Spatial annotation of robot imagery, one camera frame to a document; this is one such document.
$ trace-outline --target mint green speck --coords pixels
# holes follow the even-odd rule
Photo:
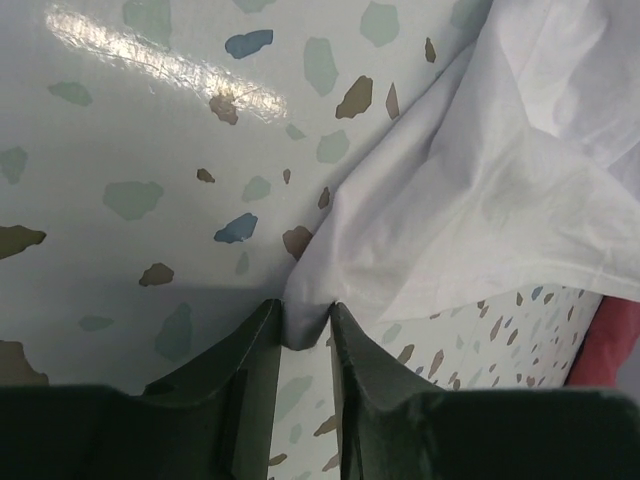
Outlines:
[[[240,10],[244,13],[257,13],[261,12],[264,7],[270,3],[275,3],[276,0],[233,0]]]
[[[300,437],[302,436],[302,425],[296,423],[293,427],[291,427],[291,433],[289,433],[289,443],[296,444]]]
[[[450,23],[469,33],[478,33],[487,19],[492,0],[458,0],[453,4]]]
[[[125,220],[140,220],[156,208],[164,189],[155,182],[110,183],[104,189],[102,203]]]
[[[27,166],[29,155],[22,147],[10,148],[0,152],[0,171],[7,179],[9,185],[15,185],[20,181],[20,176]]]
[[[242,252],[238,263],[236,264],[236,275],[244,275],[249,271],[249,255],[247,252]]]
[[[129,0],[122,6],[124,24],[146,40],[169,48],[170,0]]]
[[[289,138],[291,138],[291,140],[302,140],[303,138],[306,138],[306,135],[304,133],[302,133],[292,123],[287,125],[286,131],[287,131],[287,135],[289,135]]]
[[[376,47],[393,42],[400,33],[398,10],[393,5],[369,3],[360,19],[360,33]]]
[[[476,383],[478,383],[478,380],[480,379],[480,375],[482,375],[482,368],[478,370],[473,377],[471,377],[471,380],[467,383],[467,388],[475,387]]]
[[[349,139],[344,130],[338,130],[320,139],[316,158],[321,163],[338,163],[349,150]]]
[[[181,303],[162,324],[162,330],[156,336],[156,353],[177,362],[191,350],[192,334],[191,307]]]
[[[536,320],[536,323],[533,325],[533,328],[531,329],[531,336],[529,337],[530,341],[533,340],[533,337],[535,337],[536,333],[538,333],[538,330],[540,330],[541,324],[542,324],[542,318],[539,318],[538,320]]]
[[[326,38],[311,37],[304,47],[304,77],[321,97],[333,90],[338,69]]]
[[[399,323],[391,325],[382,335],[382,345],[393,342],[400,333],[400,330],[402,330],[402,325]]]
[[[103,330],[113,324],[113,319],[107,317],[98,317],[95,315],[85,315],[80,319],[78,325],[85,332],[97,332]]]
[[[300,403],[302,396],[311,388],[312,383],[313,377],[311,375],[289,380],[278,392],[273,421],[277,423],[286,417]]]
[[[81,107],[89,106],[93,102],[89,90],[78,82],[59,82],[55,85],[49,85],[47,89],[51,95]]]
[[[270,193],[271,183],[261,176],[256,176],[249,180],[249,183],[244,187],[244,191],[242,192],[242,201],[255,202],[256,200],[262,200]]]

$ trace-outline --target red object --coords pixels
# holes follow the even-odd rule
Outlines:
[[[640,337],[640,303],[606,297],[593,317],[567,385],[615,387],[618,369]]]

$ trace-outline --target white tissue paper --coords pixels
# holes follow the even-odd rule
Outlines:
[[[495,0],[338,189],[287,282],[285,344],[525,284],[640,300],[640,2]]]

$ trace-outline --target brown speck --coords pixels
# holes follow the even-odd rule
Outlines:
[[[49,378],[31,368],[22,343],[0,340],[0,385],[49,385]]]
[[[431,379],[431,377],[433,377],[433,375],[438,371],[438,369],[440,368],[440,365],[442,365],[443,360],[444,360],[444,350],[439,350],[438,353],[436,353],[433,356],[433,361],[431,362],[431,368],[429,369],[429,375],[427,375],[428,379]]]
[[[40,245],[46,233],[22,225],[0,227],[0,260],[24,252],[32,245]]]
[[[331,201],[331,193],[329,192],[329,187],[324,187],[322,191],[322,195],[318,199],[318,208],[322,210],[323,208],[327,208],[329,206],[329,202]]]
[[[400,352],[400,355],[398,355],[398,361],[401,364],[405,365],[411,358],[411,355],[413,355],[414,348],[416,348],[416,346],[413,344],[407,345],[406,347],[404,347],[402,349],[402,352]]]
[[[496,322],[496,324],[493,326],[493,328],[491,329],[491,333],[489,333],[489,340],[491,340],[492,342],[496,339],[496,337],[498,336],[498,332],[500,331],[500,325],[502,325],[502,316],[498,319],[498,321]]]
[[[233,104],[234,100],[235,97],[232,93],[220,93],[209,100],[209,108],[218,116],[221,122],[235,125],[238,123],[238,114],[236,113],[236,106]]]
[[[353,118],[371,106],[373,80],[362,75],[345,93],[342,103],[336,107],[336,118]]]
[[[336,453],[333,457],[331,457],[329,459],[329,461],[327,462],[327,464],[322,467],[322,471],[323,472],[328,472],[329,470],[331,470],[332,468],[336,468],[338,466],[338,464],[340,463],[340,457],[338,456],[338,454]]]
[[[398,94],[396,93],[396,86],[392,83],[387,93],[387,113],[389,118],[394,120],[400,116],[400,107],[398,107]]]
[[[282,234],[284,248],[286,248],[287,252],[296,260],[300,260],[312,238],[313,234],[302,225],[298,225],[293,230],[287,230]]]
[[[167,267],[164,263],[154,263],[147,270],[144,271],[138,283],[143,287],[149,285],[164,285],[165,283],[171,283],[173,280],[173,270]]]
[[[276,465],[280,465],[286,459],[287,459],[287,454],[286,453],[281,453],[280,455],[276,455],[275,457],[273,457],[272,459],[269,460],[269,466],[270,467],[275,467]]]
[[[324,435],[325,433],[332,432],[333,430],[336,429],[336,427],[337,427],[336,416],[331,415],[324,422],[322,422],[322,425],[318,427],[318,429],[314,432],[313,436],[319,437],[320,435]]]
[[[206,168],[199,168],[196,172],[196,178],[205,183],[216,183],[216,179],[209,173]]]
[[[436,61],[436,49],[429,37],[427,37],[427,43],[424,45],[424,56],[427,57],[427,62],[429,63]]]
[[[516,339],[516,337],[518,336],[518,329],[516,328],[511,335],[509,335],[509,339],[507,340],[507,346],[511,345],[513,343],[513,341]]]

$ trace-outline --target blue speck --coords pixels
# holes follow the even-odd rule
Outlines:
[[[258,217],[245,213],[229,222],[222,230],[218,230],[213,239],[224,243],[244,242],[251,238],[257,223]]]
[[[225,50],[237,60],[256,53],[273,43],[273,30],[256,30],[246,35],[234,35],[224,44]]]
[[[542,293],[542,287],[534,288],[533,292],[531,292],[531,300],[533,300],[535,302],[536,298],[538,298],[541,293]]]

